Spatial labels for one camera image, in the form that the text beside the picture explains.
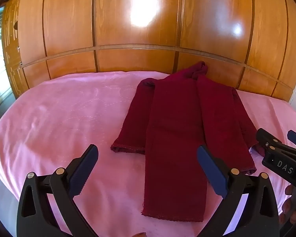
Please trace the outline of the person's right hand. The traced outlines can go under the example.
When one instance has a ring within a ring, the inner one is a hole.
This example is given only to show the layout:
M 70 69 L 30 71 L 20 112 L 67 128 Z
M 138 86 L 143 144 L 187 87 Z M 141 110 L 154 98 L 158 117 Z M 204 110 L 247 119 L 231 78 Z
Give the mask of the person's right hand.
M 296 210 L 293 211 L 291 206 L 292 206 L 292 202 L 291 202 L 291 198 L 292 198 L 292 192 L 294 190 L 294 186 L 293 185 L 288 185 L 285 189 L 285 194 L 290 196 L 288 199 L 286 199 L 286 201 L 284 202 L 284 204 L 282 205 L 282 213 L 279 215 L 279 223 L 280 224 L 284 224 L 286 219 L 287 219 L 287 214 L 289 214 L 291 212 L 291 216 L 289 221 L 292 224 L 296 223 Z

